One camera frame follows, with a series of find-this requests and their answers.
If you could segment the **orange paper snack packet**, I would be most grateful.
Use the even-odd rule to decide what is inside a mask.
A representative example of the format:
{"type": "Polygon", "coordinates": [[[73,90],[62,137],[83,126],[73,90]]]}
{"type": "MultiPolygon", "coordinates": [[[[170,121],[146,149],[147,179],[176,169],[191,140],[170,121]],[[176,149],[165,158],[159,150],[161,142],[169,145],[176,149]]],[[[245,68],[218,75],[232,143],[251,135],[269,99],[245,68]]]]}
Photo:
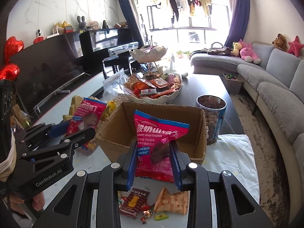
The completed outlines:
{"type": "Polygon", "coordinates": [[[189,192],[171,194],[166,187],[159,192],[154,206],[154,211],[169,211],[186,215],[189,207],[189,192]]]}

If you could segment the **brown cardboard box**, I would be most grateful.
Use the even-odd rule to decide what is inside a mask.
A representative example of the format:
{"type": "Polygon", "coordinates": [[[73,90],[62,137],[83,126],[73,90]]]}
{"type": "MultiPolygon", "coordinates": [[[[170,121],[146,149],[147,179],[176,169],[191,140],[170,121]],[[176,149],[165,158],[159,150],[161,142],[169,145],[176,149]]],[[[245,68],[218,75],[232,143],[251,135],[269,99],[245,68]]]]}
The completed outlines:
{"type": "Polygon", "coordinates": [[[123,102],[102,123],[96,132],[96,140],[109,160],[115,162],[120,154],[129,150],[132,142],[137,139],[138,131],[149,134],[166,131],[169,121],[176,121],[179,126],[189,125],[187,134],[177,139],[177,145],[181,152],[188,154],[192,162],[201,165],[207,149],[207,126],[204,111],[200,108],[123,102]],[[134,119],[136,110],[164,120],[165,128],[148,123],[137,129],[134,119]]]}

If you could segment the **white tiered snack tray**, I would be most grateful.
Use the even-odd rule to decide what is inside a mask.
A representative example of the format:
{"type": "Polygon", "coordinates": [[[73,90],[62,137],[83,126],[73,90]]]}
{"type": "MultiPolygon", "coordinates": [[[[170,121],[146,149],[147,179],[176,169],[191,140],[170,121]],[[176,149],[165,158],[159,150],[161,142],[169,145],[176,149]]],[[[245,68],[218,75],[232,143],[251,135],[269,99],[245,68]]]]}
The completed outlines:
{"type": "Polygon", "coordinates": [[[133,59],[146,67],[142,75],[132,74],[122,85],[124,94],[129,99],[141,104],[163,105],[178,96],[183,86],[182,76],[172,66],[163,67],[157,64],[166,52],[167,48],[163,46],[130,51],[133,59]]]}

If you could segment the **black upright piano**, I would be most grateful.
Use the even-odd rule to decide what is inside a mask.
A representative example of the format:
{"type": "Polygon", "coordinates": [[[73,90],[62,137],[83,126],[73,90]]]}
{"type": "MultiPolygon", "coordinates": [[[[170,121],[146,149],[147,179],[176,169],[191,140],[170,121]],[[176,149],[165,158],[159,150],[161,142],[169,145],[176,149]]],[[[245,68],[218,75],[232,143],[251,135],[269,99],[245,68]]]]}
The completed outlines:
{"type": "Polygon", "coordinates": [[[103,72],[103,60],[139,47],[130,29],[96,29],[79,35],[84,71],[103,72]]]}

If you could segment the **white patterned table cloth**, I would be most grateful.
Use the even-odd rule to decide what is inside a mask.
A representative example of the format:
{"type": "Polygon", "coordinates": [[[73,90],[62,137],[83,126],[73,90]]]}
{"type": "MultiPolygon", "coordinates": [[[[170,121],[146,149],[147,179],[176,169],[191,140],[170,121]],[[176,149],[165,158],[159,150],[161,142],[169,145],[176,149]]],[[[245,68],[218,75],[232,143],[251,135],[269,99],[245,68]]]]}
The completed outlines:
{"type": "MultiPolygon", "coordinates": [[[[54,197],[60,192],[70,178],[79,170],[85,170],[88,173],[102,170],[110,164],[109,158],[103,150],[98,147],[90,156],[85,156],[80,151],[76,151],[73,157],[74,170],[63,179],[47,188],[44,191],[45,205],[48,206],[54,197]]],[[[260,190],[258,173],[255,164],[253,148],[246,135],[220,135],[217,142],[207,146],[206,156],[202,166],[209,171],[222,172],[228,170],[242,183],[253,198],[260,201],[260,190]]],[[[135,178],[133,187],[144,189],[150,192],[148,204],[154,204],[157,195],[163,187],[166,187],[170,193],[178,191],[173,183],[161,182],[152,179],[135,178]]],[[[176,213],[167,213],[168,218],[157,221],[152,216],[143,224],[141,215],[135,219],[121,216],[122,227],[186,227],[187,215],[176,213]]]]}

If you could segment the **red heart balloon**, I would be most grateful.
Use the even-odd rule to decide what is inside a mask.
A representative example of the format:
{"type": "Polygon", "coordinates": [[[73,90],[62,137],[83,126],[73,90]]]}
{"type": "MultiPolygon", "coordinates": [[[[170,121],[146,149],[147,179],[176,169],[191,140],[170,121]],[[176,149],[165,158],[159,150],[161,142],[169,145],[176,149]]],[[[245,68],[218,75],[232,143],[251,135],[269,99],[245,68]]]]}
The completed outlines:
{"type": "Polygon", "coordinates": [[[0,70],[0,80],[15,81],[20,73],[20,68],[15,64],[7,64],[0,70]]]}
{"type": "Polygon", "coordinates": [[[10,58],[24,49],[24,42],[22,40],[17,40],[15,36],[11,36],[7,39],[4,47],[4,61],[5,64],[10,63],[10,58]]]}

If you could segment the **clear plastic zip bag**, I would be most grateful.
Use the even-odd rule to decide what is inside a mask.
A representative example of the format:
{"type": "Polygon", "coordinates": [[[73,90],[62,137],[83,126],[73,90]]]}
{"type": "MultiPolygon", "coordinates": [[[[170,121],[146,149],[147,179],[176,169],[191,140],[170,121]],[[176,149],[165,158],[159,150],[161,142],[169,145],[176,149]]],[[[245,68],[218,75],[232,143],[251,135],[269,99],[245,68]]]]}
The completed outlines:
{"type": "Polygon", "coordinates": [[[125,94],[124,84],[128,81],[129,77],[125,74],[124,70],[121,69],[114,75],[110,76],[103,81],[103,101],[109,102],[119,94],[125,94]]]}

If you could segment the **Costa coffee biscuit packet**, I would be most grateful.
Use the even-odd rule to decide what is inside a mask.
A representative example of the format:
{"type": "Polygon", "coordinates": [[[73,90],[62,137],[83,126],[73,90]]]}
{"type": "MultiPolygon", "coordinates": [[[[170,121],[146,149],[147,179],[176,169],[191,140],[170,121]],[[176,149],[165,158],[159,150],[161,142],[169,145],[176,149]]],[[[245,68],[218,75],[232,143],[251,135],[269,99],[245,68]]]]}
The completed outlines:
{"type": "Polygon", "coordinates": [[[149,191],[133,188],[119,208],[120,214],[135,219],[142,207],[147,204],[149,194],[149,191]]]}

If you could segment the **grey sectional sofa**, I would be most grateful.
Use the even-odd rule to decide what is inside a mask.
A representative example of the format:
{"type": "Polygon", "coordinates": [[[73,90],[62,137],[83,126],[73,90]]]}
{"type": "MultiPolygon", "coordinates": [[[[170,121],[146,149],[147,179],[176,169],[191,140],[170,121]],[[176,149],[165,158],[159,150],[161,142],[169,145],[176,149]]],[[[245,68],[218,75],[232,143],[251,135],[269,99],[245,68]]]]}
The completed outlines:
{"type": "Polygon", "coordinates": [[[196,74],[236,74],[261,110],[278,143],[292,191],[303,189],[303,59],[272,45],[252,45],[260,64],[195,51],[196,74]]]}

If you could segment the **yellow plush duck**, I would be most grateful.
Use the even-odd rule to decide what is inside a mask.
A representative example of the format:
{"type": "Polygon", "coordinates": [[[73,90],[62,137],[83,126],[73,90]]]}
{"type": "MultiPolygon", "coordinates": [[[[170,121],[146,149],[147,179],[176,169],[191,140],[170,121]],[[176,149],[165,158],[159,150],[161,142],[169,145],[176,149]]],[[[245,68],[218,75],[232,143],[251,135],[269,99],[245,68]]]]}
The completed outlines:
{"type": "Polygon", "coordinates": [[[240,50],[242,49],[242,44],[239,42],[233,42],[232,46],[233,46],[233,48],[232,48],[232,51],[230,52],[231,55],[234,57],[239,57],[240,50]]]}

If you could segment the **pink star pillow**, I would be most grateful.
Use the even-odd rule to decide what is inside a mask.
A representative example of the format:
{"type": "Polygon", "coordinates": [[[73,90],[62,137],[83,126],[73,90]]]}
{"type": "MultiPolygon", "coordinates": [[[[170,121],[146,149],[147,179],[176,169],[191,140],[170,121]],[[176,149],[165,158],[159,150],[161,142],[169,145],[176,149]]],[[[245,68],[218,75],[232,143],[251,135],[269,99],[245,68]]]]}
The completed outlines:
{"type": "Polygon", "coordinates": [[[300,43],[299,37],[296,36],[294,41],[288,42],[288,45],[289,45],[289,49],[287,50],[287,53],[299,57],[300,50],[304,47],[304,45],[300,43]]]}

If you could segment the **handbag on sofa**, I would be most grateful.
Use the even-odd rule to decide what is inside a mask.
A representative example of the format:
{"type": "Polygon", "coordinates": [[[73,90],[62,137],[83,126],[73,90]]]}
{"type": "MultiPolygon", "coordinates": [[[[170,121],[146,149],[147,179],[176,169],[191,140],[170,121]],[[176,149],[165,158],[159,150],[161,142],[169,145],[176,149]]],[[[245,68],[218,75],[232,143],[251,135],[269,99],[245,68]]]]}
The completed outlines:
{"type": "Polygon", "coordinates": [[[220,42],[214,42],[211,44],[211,47],[207,50],[207,54],[209,55],[218,55],[218,56],[230,56],[232,49],[226,46],[223,46],[220,42]]]}

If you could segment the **blue curtain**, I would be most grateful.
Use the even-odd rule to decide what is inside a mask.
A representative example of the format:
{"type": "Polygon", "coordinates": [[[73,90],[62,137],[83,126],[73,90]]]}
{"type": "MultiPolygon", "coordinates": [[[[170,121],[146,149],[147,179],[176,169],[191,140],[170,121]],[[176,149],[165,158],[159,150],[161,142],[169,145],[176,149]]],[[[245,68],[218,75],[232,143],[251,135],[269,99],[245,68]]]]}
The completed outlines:
{"type": "Polygon", "coordinates": [[[244,40],[250,15],[250,0],[232,0],[232,21],[225,46],[244,40]]]}
{"type": "Polygon", "coordinates": [[[139,47],[144,46],[135,0],[118,0],[118,2],[133,39],[139,43],[139,47]]]}

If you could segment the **clear candy jar gold lid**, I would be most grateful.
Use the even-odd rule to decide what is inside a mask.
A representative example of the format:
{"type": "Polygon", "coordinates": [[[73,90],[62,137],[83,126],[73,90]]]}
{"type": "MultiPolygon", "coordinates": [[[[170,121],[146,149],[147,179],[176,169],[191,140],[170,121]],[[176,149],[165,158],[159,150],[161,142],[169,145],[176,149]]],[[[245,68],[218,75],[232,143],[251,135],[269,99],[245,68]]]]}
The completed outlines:
{"type": "Polygon", "coordinates": [[[88,98],[74,96],[70,105],[69,115],[64,116],[64,119],[70,122],[66,135],[74,134],[89,127],[98,131],[118,105],[119,102],[116,99],[104,103],[92,96],[88,98]]]}

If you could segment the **left blue curtain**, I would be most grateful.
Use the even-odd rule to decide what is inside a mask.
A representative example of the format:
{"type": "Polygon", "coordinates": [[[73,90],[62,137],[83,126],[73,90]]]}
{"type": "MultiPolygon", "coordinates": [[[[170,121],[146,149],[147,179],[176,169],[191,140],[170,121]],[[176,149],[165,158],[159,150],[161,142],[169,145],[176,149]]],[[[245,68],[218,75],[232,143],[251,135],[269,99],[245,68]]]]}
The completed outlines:
{"type": "Polygon", "coordinates": [[[118,0],[118,2],[133,39],[139,43],[139,47],[144,46],[135,0],[118,0]]]}

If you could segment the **grey rabbit plush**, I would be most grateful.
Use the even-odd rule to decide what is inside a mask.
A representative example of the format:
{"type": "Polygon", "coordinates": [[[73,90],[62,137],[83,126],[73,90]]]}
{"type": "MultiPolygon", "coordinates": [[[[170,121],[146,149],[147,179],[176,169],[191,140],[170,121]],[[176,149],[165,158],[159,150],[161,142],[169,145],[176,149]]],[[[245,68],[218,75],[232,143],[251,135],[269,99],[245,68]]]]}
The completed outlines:
{"type": "Polygon", "coordinates": [[[79,30],[86,31],[87,30],[87,23],[85,21],[84,16],[77,16],[77,21],[78,21],[78,28],[79,30]]]}

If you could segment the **small storage bin with toys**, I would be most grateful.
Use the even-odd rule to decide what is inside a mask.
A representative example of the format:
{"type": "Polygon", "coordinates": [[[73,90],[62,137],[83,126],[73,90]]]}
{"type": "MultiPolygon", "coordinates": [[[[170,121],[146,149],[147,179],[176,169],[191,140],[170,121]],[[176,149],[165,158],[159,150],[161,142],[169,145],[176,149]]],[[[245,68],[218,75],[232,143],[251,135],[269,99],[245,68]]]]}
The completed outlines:
{"type": "Polygon", "coordinates": [[[222,73],[223,83],[228,93],[239,94],[243,86],[243,81],[238,79],[237,75],[222,73]]]}

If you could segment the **upper red heart balloon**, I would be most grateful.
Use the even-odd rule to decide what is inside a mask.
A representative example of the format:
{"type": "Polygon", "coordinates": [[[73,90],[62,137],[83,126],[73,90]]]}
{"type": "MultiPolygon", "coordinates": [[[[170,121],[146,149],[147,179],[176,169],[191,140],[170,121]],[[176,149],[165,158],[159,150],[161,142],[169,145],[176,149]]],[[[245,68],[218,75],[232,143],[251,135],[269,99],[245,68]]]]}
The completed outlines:
{"type": "Polygon", "coordinates": [[[17,40],[15,36],[11,36],[7,39],[4,47],[4,61],[5,64],[10,63],[10,58],[24,49],[24,42],[22,40],[17,40]]]}

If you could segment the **black piano bench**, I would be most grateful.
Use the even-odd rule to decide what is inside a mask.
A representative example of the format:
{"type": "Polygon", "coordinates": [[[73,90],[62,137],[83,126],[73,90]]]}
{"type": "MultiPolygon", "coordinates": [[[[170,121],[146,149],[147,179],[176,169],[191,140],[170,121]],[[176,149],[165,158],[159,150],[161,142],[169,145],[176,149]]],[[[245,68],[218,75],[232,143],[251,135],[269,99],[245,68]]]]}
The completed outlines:
{"type": "Polygon", "coordinates": [[[121,53],[109,58],[106,58],[103,60],[103,67],[104,67],[104,78],[107,79],[107,73],[105,68],[106,67],[112,67],[112,70],[114,73],[118,72],[117,68],[119,70],[123,69],[124,71],[127,71],[128,74],[132,74],[132,67],[131,67],[131,63],[129,62],[130,59],[130,53],[129,52],[125,52],[125,53],[121,53]]]}

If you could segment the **red yogurt hawthorn snack bag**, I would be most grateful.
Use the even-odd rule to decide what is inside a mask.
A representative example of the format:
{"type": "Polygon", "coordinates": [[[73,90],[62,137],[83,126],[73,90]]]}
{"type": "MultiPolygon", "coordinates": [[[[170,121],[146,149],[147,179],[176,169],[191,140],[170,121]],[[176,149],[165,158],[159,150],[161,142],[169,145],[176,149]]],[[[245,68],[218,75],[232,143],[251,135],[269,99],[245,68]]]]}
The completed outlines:
{"type": "Polygon", "coordinates": [[[153,117],[135,110],[137,133],[137,168],[135,176],[174,182],[169,160],[169,143],[186,135],[190,125],[153,117]]]}

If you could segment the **small red wrapped candy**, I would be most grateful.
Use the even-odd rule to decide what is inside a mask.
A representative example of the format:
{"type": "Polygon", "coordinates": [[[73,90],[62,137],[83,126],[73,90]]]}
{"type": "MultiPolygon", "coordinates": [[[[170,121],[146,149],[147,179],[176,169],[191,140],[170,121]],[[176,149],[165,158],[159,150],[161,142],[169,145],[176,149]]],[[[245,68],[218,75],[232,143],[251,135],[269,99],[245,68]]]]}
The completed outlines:
{"type": "Polygon", "coordinates": [[[141,211],[143,212],[143,215],[140,218],[140,220],[142,221],[142,224],[146,224],[146,220],[153,215],[154,205],[155,204],[152,204],[152,205],[143,205],[141,207],[141,211]]]}

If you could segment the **black flat television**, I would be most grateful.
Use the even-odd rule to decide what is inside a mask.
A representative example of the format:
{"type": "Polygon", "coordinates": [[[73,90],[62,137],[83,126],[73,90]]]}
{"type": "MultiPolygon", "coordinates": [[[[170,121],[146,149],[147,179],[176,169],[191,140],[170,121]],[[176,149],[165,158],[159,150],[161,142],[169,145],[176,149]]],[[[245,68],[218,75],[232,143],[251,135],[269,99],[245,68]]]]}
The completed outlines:
{"type": "Polygon", "coordinates": [[[10,58],[20,68],[15,81],[22,107],[37,105],[69,81],[84,73],[80,33],[71,32],[33,44],[10,58]]]}

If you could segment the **pink plush toy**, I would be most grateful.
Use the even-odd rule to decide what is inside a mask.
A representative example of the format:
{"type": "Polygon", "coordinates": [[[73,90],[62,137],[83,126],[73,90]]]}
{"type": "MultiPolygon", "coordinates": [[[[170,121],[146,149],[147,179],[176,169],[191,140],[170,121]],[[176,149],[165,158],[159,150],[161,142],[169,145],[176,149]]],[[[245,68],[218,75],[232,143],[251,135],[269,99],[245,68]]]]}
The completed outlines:
{"type": "Polygon", "coordinates": [[[240,57],[242,60],[253,64],[261,63],[261,59],[253,51],[251,44],[245,43],[242,39],[239,40],[239,43],[242,46],[242,49],[240,50],[240,57]]]}

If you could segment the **lower red heart balloon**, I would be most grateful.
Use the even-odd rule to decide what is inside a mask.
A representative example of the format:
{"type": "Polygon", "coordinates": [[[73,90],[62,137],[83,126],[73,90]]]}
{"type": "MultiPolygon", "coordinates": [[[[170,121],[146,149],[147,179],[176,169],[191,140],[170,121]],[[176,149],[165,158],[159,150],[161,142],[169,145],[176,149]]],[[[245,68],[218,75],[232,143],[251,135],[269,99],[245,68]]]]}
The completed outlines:
{"type": "Polygon", "coordinates": [[[0,80],[15,81],[20,73],[20,68],[15,64],[7,64],[0,70],[0,80]]]}

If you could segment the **small green yellow candy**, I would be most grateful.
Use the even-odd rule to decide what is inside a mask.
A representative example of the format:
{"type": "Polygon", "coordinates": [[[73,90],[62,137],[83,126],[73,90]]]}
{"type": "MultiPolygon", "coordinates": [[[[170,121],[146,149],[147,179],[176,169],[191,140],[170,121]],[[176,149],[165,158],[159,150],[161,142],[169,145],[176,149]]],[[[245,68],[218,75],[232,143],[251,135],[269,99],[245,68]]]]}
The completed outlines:
{"type": "Polygon", "coordinates": [[[166,220],[168,218],[169,218],[169,216],[164,211],[155,213],[155,221],[166,220]]]}

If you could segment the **brown plush dog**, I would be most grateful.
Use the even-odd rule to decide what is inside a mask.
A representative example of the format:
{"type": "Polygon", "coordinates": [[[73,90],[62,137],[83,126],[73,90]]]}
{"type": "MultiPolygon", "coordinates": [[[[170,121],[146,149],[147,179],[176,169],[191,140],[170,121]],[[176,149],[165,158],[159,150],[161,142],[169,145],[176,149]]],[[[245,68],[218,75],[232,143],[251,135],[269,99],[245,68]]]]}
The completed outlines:
{"type": "Polygon", "coordinates": [[[285,35],[279,33],[272,42],[273,46],[281,51],[287,52],[287,41],[285,35]]]}

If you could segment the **right blue curtain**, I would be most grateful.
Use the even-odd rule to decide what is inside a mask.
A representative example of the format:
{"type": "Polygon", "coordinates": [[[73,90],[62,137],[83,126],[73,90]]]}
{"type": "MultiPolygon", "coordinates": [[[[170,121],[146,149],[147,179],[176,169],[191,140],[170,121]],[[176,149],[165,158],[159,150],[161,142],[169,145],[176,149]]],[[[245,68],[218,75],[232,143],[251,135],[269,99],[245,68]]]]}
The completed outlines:
{"type": "Polygon", "coordinates": [[[232,21],[225,46],[244,40],[250,15],[250,0],[232,0],[232,21]]]}

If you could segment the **round nut canister blue label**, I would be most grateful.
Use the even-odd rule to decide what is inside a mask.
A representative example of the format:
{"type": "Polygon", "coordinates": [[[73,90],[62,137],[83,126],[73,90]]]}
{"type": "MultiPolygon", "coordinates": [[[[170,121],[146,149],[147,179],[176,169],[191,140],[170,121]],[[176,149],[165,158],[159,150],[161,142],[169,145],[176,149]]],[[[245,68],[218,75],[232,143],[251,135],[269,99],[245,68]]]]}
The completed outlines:
{"type": "Polygon", "coordinates": [[[204,110],[206,126],[208,127],[207,144],[217,141],[226,112],[226,102],[213,95],[201,95],[196,99],[196,106],[204,110]]]}

